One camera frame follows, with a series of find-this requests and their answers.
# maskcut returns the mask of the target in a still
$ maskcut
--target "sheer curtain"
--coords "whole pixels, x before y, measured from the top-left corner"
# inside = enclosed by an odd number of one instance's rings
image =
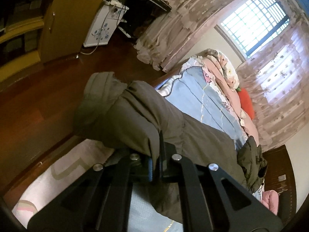
[[[237,68],[263,151],[283,145],[309,121],[308,46],[309,27],[301,18]]]
[[[155,70],[168,72],[214,27],[222,15],[241,0],[166,0],[172,6],[167,15],[157,18],[139,38],[138,59]]]

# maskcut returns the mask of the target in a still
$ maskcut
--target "white wall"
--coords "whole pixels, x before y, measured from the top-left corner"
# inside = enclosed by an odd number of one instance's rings
[[[285,144],[288,150],[296,182],[298,211],[309,193],[309,124],[303,127]]]
[[[199,42],[192,47],[191,50],[185,55],[182,60],[187,59],[205,49],[215,49],[219,50],[226,55],[226,57],[231,61],[235,69],[242,63],[240,58],[234,52],[232,47],[225,41],[225,39],[216,31],[215,28],[208,30],[201,38]]]

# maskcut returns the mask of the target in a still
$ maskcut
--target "cabinet door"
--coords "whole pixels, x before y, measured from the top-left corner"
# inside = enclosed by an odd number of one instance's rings
[[[103,0],[53,0],[44,17],[41,61],[78,53]]]

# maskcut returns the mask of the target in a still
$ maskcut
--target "screw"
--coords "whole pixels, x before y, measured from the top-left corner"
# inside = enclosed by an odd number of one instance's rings
[[[173,160],[177,160],[178,161],[178,160],[181,160],[181,158],[182,158],[182,156],[180,154],[178,154],[178,153],[175,153],[175,154],[172,155],[172,159]]]
[[[208,168],[212,171],[217,171],[219,169],[219,166],[215,163],[209,164]]]
[[[130,159],[131,159],[131,160],[138,160],[138,159],[139,159],[139,155],[138,155],[137,153],[132,153],[132,154],[130,155]]]
[[[103,169],[103,165],[102,164],[100,164],[100,163],[97,163],[97,164],[94,164],[93,165],[93,167],[92,167],[92,169],[94,170],[94,171],[101,171],[102,169]]]

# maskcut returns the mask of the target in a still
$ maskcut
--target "wooden headboard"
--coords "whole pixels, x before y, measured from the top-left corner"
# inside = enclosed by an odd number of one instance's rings
[[[278,216],[286,225],[296,214],[296,184],[291,160],[285,145],[263,153],[268,161],[265,191],[279,194]]]

